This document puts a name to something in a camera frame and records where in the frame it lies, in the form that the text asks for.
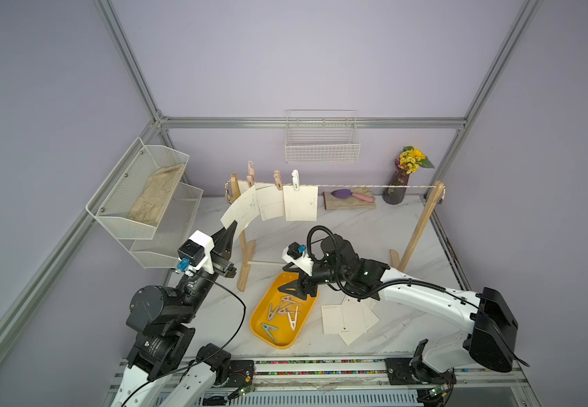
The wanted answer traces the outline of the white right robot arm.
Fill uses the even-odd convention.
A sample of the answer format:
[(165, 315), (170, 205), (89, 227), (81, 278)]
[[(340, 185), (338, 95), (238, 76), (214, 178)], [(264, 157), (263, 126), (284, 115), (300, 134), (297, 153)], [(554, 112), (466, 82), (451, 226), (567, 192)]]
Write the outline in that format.
[(412, 383), (439, 384), (453, 379), (453, 370), (477, 364), (509, 373), (525, 362), (515, 353), (519, 324), (502, 294), (446, 288), (399, 271), (384, 262), (363, 259), (351, 243), (324, 226), (315, 226), (305, 244), (292, 243), (282, 253), (285, 271), (298, 277), (280, 292), (305, 300), (319, 286), (336, 285), (350, 298), (406, 305), (448, 322), (458, 331), (441, 340), (419, 342), (407, 371)]

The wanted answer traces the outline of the teal clothespin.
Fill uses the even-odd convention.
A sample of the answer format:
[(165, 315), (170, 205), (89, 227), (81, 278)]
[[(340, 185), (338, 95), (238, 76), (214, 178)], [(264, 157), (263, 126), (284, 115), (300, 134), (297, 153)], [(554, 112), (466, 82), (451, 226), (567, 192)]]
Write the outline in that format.
[(264, 330), (264, 332), (268, 335), (268, 337), (271, 339), (271, 341), (274, 344), (278, 344), (277, 339), (275, 338), (275, 336), (273, 335), (273, 332), (278, 332), (278, 327), (263, 323), (261, 325), (261, 328)]

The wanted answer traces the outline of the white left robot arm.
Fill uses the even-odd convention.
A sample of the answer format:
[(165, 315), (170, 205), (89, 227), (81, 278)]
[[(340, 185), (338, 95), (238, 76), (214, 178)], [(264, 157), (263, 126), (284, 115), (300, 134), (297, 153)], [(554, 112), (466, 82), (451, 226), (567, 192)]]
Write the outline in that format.
[(192, 406), (217, 385), (228, 381), (231, 355), (224, 345), (207, 344), (187, 365), (183, 360), (196, 330), (190, 326), (219, 277), (232, 278), (231, 262), (237, 222), (214, 235), (197, 231), (179, 248), (177, 271), (183, 276), (176, 287), (146, 286), (134, 294), (126, 321), (136, 333), (127, 356), (114, 406), (150, 406), (165, 383), (180, 375), (164, 406)]

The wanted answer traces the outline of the white clothespin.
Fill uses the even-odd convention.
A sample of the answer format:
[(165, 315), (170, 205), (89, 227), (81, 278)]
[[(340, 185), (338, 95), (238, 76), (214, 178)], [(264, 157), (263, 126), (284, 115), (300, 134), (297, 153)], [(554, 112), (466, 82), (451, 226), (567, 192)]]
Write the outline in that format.
[(292, 187), (295, 191), (300, 190), (300, 174), (298, 170), (293, 170), (291, 173), (292, 176)]
[(288, 322), (292, 331), (297, 330), (297, 319), (299, 312), (297, 310), (287, 313)]

